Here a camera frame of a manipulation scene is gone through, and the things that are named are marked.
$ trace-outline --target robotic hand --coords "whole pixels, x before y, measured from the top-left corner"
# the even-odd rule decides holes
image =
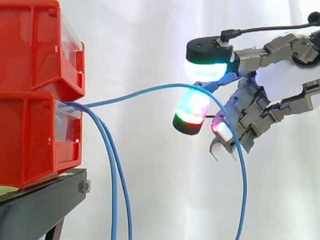
[[[229,39],[249,32],[320,26],[320,13],[311,13],[308,21],[309,24],[299,26],[226,30],[221,36],[197,38],[188,43],[186,60],[189,67],[200,66],[197,77],[211,78],[210,82],[198,81],[195,85],[213,93],[220,86],[238,81],[237,90],[225,104],[232,122],[226,120],[222,111],[212,121],[215,138],[209,151],[217,161],[230,156],[238,159],[229,125],[236,129],[242,152],[249,153],[254,140],[272,124],[281,122],[285,116],[301,114],[320,105],[320,30],[310,35],[289,33],[279,36],[261,49],[234,51]],[[193,101],[199,104],[193,113],[196,115],[193,122],[182,120],[182,113],[190,112],[194,106],[188,103],[187,111],[183,111],[183,101],[173,119],[174,127],[184,134],[197,134],[205,120],[209,100],[205,101],[200,94],[192,95]],[[183,97],[184,102],[191,98],[188,95],[191,94],[187,92]]]

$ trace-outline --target blue cable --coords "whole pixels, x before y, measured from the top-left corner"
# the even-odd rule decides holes
[[[112,213],[111,213],[111,240],[117,240],[117,224],[118,224],[118,190],[117,190],[117,171],[115,166],[115,152],[113,152],[111,141],[108,139],[107,132],[99,120],[99,118],[86,106],[76,103],[76,102],[66,102],[67,105],[74,107],[77,110],[87,113],[92,120],[94,121],[95,125],[97,126],[105,148],[108,153],[109,162],[110,162],[110,171],[111,171],[111,205],[112,205]]]
[[[150,88],[140,90],[140,91],[137,91],[137,92],[134,92],[134,93],[122,96],[122,97],[117,97],[114,99],[100,101],[100,102],[94,102],[94,103],[86,104],[85,106],[87,108],[94,108],[94,107],[98,107],[98,106],[118,103],[118,102],[121,102],[124,100],[128,100],[128,99],[137,97],[142,94],[146,94],[146,93],[150,93],[150,92],[158,91],[158,90],[163,90],[163,89],[170,89],[170,88],[195,89],[195,90],[198,90],[198,91],[208,95],[219,106],[219,108],[223,111],[227,121],[229,123],[232,123],[232,119],[231,119],[229,113],[227,112],[227,110],[225,109],[223,104],[212,93],[210,93],[209,91],[207,91],[201,87],[198,87],[195,85],[190,85],[190,84],[185,84],[185,83],[173,83],[173,84],[166,84],[166,85],[161,85],[161,86],[150,87]],[[236,237],[235,237],[235,240],[239,240],[241,237],[241,233],[242,233],[242,229],[243,229],[243,225],[244,225],[246,206],[247,206],[247,194],[248,194],[247,171],[246,171],[246,164],[245,164],[244,156],[243,156],[242,149],[241,149],[241,144],[240,144],[239,138],[237,136],[236,129],[232,124],[230,124],[229,127],[232,132],[234,142],[235,142],[235,145],[236,145],[236,148],[238,151],[239,161],[240,161],[240,166],[241,166],[241,173],[242,173],[242,183],[243,183],[240,218],[239,218],[238,230],[237,230]]]
[[[126,216],[127,216],[127,222],[128,222],[128,239],[133,240],[133,224],[132,224],[130,199],[129,199],[129,193],[128,193],[128,189],[127,189],[126,179],[125,179],[124,172],[122,170],[119,154],[118,154],[118,151],[116,148],[115,141],[114,141],[109,129],[107,128],[106,124],[99,117],[98,117],[98,119],[100,120],[100,123],[102,124],[104,131],[110,141],[111,148],[112,148],[112,151],[114,154],[115,163],[118,168],[119,177],[120,177],[120,181],[122,184],[122,191],[123,191],[125,207],[126,207]]]

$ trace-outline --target red plastic drawer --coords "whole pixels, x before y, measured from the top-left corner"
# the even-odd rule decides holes
[[[85,47],[57,0],[0,0],[0,91],[85,94]]]
[[[81,164],[82,113],[47,92],[0,92],[0,186],[24,189]]]

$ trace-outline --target cable connector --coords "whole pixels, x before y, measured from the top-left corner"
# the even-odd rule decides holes
[[[239,37],[242,34],[240,29],[228,29],[221,32],[221,41],[224,43],[228,43],[230,39],[234,39]]]

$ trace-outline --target white backdrop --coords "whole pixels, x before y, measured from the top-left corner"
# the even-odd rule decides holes
[[[305,22],[312,0],[60,0],[86,44],[86,97],[110,99],[146,87],[193,83],[184,72],[186,43],[223,29]],[[234,40],[252,47],[276,33]],[[236,85],[216,95],[225,102]],[[242,196],[238,162],[209,154],[210,122],[182,135],[172,119],[183,89],[140,96],[94,111],[115,139],[125,173],[135,240],[232,240]],[[218,108],[212,104],[214,114]],[[248,202],[242,240],[320,239],[320,110],[287,117],[255,142],[246,159]],[[62,240],[110,239],[111,183],[103,142],[84,121],[82,167],[92,190],[65,221]],[[118,239],[127,238],[119,185]]]

